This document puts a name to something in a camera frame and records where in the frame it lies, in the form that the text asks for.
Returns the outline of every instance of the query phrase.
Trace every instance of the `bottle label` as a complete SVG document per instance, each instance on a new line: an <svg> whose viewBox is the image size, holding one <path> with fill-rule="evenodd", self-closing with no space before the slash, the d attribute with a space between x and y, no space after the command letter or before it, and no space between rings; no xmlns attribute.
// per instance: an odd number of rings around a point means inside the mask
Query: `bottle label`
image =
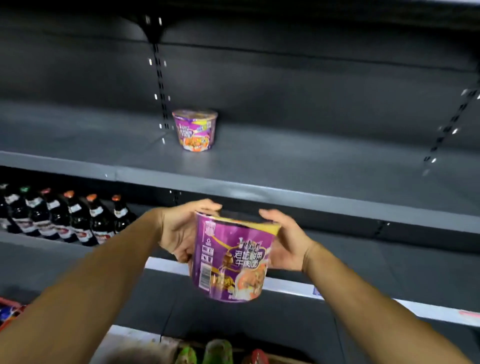
<svg viewBox="0 0 480 364"><path fill-rule="evenodd" d="M52 236L57 233L55 225L53 225L50 220L36 221L33 224L43 236Z"/></svg>
<svg viewBox="0 0 480 364"><path fill-rule="evenodd" d="M30 218L12 218L23 233L33 232L36 230L36 226Z"/></svg>
<svg viewBox="0 0 480 364"><path fill-rule="evenodd" d="M7 204L11 205L13 204L16 200L20 198L19 195L17 194L11 194L10 196L5 196L5 201Z"/></svg>
<svg viewBox="0 0 480 364"><path fill-rule="evenodd" d="M90 210L90 216L94 218L95 216L100 215L102 212L103 212L103 207L99 206L93 210Z"/></svg>
<svg viewBox="0 0 480 364"><path fill-rule="evenodd" d="M68 239L73 234L73 228L71 226L55 225L55 230L62 239Z"/></svg>
<svg viewBox="0 0 480 364"><path fill-rule="evenodd" d="M94 231L93 234L96 237L96 241L98 241L99 244L103 244L106 242L108 239L110 239L115 233L113 231Z"/></svg>
<svg viewBox="0 0 480 364"><path fill-rule="evenodd" d="M34 208L34 207L37 207L42 202L42 199L40 197L36 197L36 198L34 198L33 200L30 200L30 201L25 200L25 202L27 203L28 207Z"/></svg>
<svg viewBox="0 0 480 364"><path fill-rule="evenodd" d="M47 203L47 207L49 210L52 210L58 206L60 206L60 202L58 200L53 200L52 202Z"/></svg>
<svg viewBox="0 0 480 364"><path fill-rule="evenodd" d="M0 229L7 230L10 225L11 223L7 218L0 218Z"/></svg>
<svg viewBox="0 0 480 364"><path fill-rule="evenodd" d="M115 214L115 216L117 218L121 218L123 216L125 216L128 212L128 209L126 207L124 207L122 210L120 211L117 211L117 210L113 210L113 213Z"/></svg>
<svg viewBox="0 0 480 364"><path fill-rule="evenodd" d="M73 206L68 207L68 211L73 214L74 212L80 211L82 207L79 204L75 204Z"/></svg>
<svg viewBox="0 0 480 364"><path fill-rule="evenodd" d="M80 240L82 243L86 243L93 236L90 230L75 229L75 228L73 230L75 231L75 235L77 236L78 240Z"/></svg>

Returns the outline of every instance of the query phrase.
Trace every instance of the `logo on cup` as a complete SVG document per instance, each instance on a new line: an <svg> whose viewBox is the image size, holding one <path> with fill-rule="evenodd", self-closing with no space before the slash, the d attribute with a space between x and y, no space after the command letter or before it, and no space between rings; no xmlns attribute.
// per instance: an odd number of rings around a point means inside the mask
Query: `logo on cup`
<svg viewBox="0 0 480 364"><path fill-rule="evenodd" d="M205 222L205 234L208 236L213 236L215 234L216 224L213 221Z"/></svg>

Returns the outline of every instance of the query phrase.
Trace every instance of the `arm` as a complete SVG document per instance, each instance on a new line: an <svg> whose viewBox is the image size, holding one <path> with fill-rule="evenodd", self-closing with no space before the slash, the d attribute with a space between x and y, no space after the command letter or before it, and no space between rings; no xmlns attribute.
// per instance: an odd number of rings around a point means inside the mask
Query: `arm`
<svg viewBox="0 0 480 364"><path fill-rule="evenodd" d="M3 364L88 363L143 272L157 243L186 261L194 211L209 200L148 211L94 249L0 332Z"/></svg>
<svg viewBox="0 0 480 364"><path fill-rule="evenodd" d="M296 222L277 210L261 210L282 225L280 244L270 257L274 267L302 269L345 325L353 339L377 364L471 364L450 341L384 296L311 240Z"/></svg>

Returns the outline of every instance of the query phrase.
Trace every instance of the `right hand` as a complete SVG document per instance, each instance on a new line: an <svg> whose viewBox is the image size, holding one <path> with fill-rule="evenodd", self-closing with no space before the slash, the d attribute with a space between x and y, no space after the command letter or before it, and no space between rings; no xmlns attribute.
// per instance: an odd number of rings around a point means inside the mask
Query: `right hand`
<svg viewBox="0 0 480 364"><path fill-rule="evenodd" d="M270 268L302 270L312 248L320 244L310 239L290 216L278 210L260 209L258 212L264 219L282 225L272 244Z"/></svg>

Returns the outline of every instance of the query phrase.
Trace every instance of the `food image on packaging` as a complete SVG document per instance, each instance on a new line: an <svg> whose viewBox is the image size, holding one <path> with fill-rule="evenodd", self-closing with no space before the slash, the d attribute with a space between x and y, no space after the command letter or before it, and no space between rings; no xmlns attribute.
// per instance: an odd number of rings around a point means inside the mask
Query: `food image on packaging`
<svg viewBox="0 0 480 364"><path fill-rule="evenodd" d="M246 302L257 298L280 225L197 215L192 279L210 298Z"/></svg>
<svg viewBox="0 0 480 364"><path fill-rule="evenodd" d="M180 109L172 113L180 145L191 152L212 147L215 138L217 113L207 110Z"/></svg>

